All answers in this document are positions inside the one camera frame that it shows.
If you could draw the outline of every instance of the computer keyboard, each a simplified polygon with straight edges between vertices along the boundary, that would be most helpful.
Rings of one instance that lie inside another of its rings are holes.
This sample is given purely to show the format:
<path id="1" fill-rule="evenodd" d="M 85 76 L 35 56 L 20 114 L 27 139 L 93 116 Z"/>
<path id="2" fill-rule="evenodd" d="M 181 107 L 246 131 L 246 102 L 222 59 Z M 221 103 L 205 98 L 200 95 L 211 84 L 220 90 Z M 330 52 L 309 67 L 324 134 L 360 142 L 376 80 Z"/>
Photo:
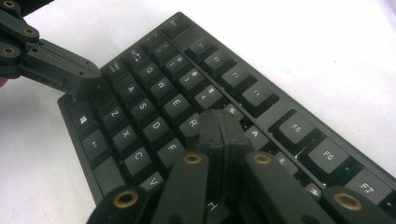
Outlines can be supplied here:
<path id="1" fill-rule="evenodd" d="M 234 114 L 254 150 L 273 154 L 316 199 L 344 186 L 396 218 L 394 177 L 182 13 L 101 71 L 90 99 L 58 101 L 96 203 L 124 184 L 160 192 L 199 114 L 215 108 Z M 210 214 L 222 203 L 207 204 Z"/>

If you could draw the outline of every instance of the keyboard frame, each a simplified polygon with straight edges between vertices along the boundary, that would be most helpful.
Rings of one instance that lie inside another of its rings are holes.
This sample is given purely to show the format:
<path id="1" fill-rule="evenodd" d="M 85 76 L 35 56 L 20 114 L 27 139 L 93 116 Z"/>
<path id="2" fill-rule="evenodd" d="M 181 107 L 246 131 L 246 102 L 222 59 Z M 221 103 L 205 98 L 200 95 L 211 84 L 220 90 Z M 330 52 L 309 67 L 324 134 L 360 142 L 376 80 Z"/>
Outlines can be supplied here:
<path id="1" fill-rule="evenodd" d="M 176 16 L 176 15 L 178 15 L 180 18 L 182 18 L 189 24 L 190 27 L 188 28 L 188 32 L 184 31 L 183 33 L 181 33 L 180 35 L 178 35 L 177 37 L 175 37 L 173 39 L 167 38 L 166 35 L 163 35 L 163 38 L 166 41 L 168 41 L 181 55 L 183 55 L 196 69 L 198 69 L 209 80 L 209 82 L 212 85 L 214 85 L 219 91 L 221 91 L 221 93 L 230 101 L 230 103 L 233 103 L 248 119 L 250 119 L 251 123 L 253 125 L 255 125 L 256 127 L 258 127 L 276 145 L 276 147 L 279 148 L 280 151 L 282 151 L 300 170 L 302 170 L 304 173 L 306 173 L 307 176 L 309 178 L 311 178 L 312 181 L 318 187 L 323 189 L 322 182 L 319 181 L 314 175 L 312 175 L 311 172 L 307 168 L 305 168 L 305 166 L 300 161 L 298 161 L 286 149 L 286 147 L 284 145 L 282 145 L 279 142 L 279 140 L 276 139 L 269 131 L 271 129 L 271 127 L 273 127 L 274 124 L 276 124 L 280 119 L 282 119 L 284 117 L 284 115 L 289 113 L 291 110 L 294 110 L 294 111 L 298 112 L 300 115 L 302 115 L 305 119 L 307 119 L 309 122 L 311 122 L 322 134 L 326 135 L 328 138 L 330 138 L 332 141 L 334 141 L 334 143 L 336 145 L 338 145 L 346 153 L 348 153 L 354 160 L 356 160 L 358 163 L 360 163 L 366 169 L 371 171 L 381 181 L 383 181 L 390 188 L 392 188 L 393 191 L 396 191 L 396 178 L 395 177 L 388 174 L 384 169 L 379 167 L 377 164 L 375 164 L 373 161 L 371 161 L 368 157 L 366 157 L 364 154 L 362 154 L 358 149 L 356 149 L 351 144 L 349 144 L 348 141 L 346 141 L 342 136 L 337 134 L 330 127 L 328 127 L 325 123 L 320 121 L 315 115 L 310 113 L 302 105 L 300 105 L 298 102 L 296 102 L 294 99 L 292 99 L 289 95 L 287 95 L 284 91 L 282 91 L 279 87 L 277 87 L 271 80 L 269 80 L 267 77 L 262 75 L 259 71 L 257 71 L 255 68 L 250 66 L 247 62 L 245 62 L 238 55 L 233 53 L 226 46 L 221 44 L 221 42 L 219 42 L 215 37 L 213 37 L 211 34 L 209 34 L 203 28 L 201 28 L 198 24 L 196 24 L 195 22 L 190 20 L 188 17 L 186 17 L 181 12 L 178 12 L 177 14 L 175 14 L 173 16 Z M 157 30 L 158 32 L 163 34 L 161 28 L 166 23 L 166 21 L 161 23 L 159 26 L 154 28 L 152 31 Z M 193 42 L 195 42 L 195 40 L 197 40 L 198 38 L 203 36 L 202 34 L 205 34 L 205 37 L 213 45 L 217 46 L 218 49 L 222 49 L 231 59 L 233 59 L 236 62 L 236 64 L 241 64 L 247 70 L 248 73 L 250 73 L 253 77 L 255 77 L 257 79 L 257 81 L 265 83 L 265 85 L 274 94 L 276 94 L 279 97 L 279 100 L 274 105 L 272 105 L 268 110 L 266 110 L 263 114 L 261 114 L 259 117 L 253 118 L 252 116 L 250 116 L 250 114 L 246 111 L 246 109 L 244 109 L 239 103 L 237 103 L 235 101 L 235 99 L 226 90 L 224 90 L 211 76 L 209 76 L 207 74 L 207 72 L 204 71 L 199 64 L 195 63 L 186 54 L 185 50 Z M 143 38 L 144 37 L 142 37 L 138 41 L 134 42 L 134 44 L 141 42 Z M 124 52 L 125 51 L 123 51 L 120 55 L 114 57 L 114 59 L 120 57 Z M 71 119 L 68 108 L 65 104 L 67 97 L 70 97 L 70 96 L 64 95 L 63 97 L 61 97 L 58 100 L 58 105 L 59 105 L 61 113 L 64 117 L 64 122 L 66 124 L 67 130 L 69 131 L 70 137 L 71 137 L 73 145 L 75 147 L 75 150 L 78 154 L 78 159 L 80 161 L 84 175 L 87 179 L 88 185 L 91 189 L 94 201 L 96 204 L 98 204 L 102 200 L 103 195 L 102 195 L 101 190 L 99 189 L 98 184 L 96 183 L 96 179 L 93 174 L 93 170 L 90 166 L 90 163 L 89 163 L 88 158 L 85 154 L 82 143 L 79 140 L 77 131 L 73 125 L 73 120 Z"/>

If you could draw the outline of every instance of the black keyboard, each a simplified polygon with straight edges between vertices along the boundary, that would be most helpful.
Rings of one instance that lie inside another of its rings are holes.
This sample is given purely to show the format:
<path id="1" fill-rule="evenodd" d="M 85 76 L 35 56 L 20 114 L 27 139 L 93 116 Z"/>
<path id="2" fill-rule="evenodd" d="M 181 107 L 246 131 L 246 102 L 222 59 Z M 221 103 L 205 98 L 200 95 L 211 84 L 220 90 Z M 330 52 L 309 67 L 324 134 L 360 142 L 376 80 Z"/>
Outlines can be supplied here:
<path id="1" fill-rule="evenodd" d="M 155 194 L 199 130 L 199 114 L 234 114 L 254 150 L 273 154 L 319 198 L 365 195 L 396 218 L 396 180 L 217 39 L 177 13 L 101 69 L 90 99 L 58 101 L 96 203 L 134 184 Z M 207 202 L 214 213 L 220 202 Z"/>

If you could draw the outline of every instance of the keyboard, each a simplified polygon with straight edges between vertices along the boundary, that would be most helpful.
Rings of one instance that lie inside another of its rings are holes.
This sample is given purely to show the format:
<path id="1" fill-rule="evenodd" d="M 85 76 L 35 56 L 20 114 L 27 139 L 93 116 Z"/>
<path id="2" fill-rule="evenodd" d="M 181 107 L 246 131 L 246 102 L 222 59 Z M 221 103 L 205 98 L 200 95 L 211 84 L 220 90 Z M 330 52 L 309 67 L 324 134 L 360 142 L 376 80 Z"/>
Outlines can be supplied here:
<path id="1" fill-rule="evenodd" d="M 199 114 L 222 109 L 307 194 L 318 200 L 325 188 L 343 186 L 396 218 L 394 177 L 180 12 L 101 72 L 91 98 L 58 101 L 96 203 L 124 184 L 161 193 L 175 158 L 199 132 Z M 227 205 L 207 206 L 210 217 Z"/>

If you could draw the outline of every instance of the white surface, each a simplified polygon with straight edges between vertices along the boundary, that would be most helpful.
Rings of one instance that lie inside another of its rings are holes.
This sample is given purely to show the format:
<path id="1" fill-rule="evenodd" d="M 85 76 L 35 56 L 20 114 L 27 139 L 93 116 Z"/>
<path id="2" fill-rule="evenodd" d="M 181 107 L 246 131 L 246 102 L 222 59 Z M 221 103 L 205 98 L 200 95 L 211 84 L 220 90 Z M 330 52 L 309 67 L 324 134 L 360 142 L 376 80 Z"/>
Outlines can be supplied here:
<path id="1" fill-rule="evenodd" d="M 389 4 L 56 0 L 26 20 L 102 66 L 182 11 L 396 176 Z M 23 77 L 0 89 L 0 223 L 83 223 L 94 208 L 57 106 L 61 95 Z"/>

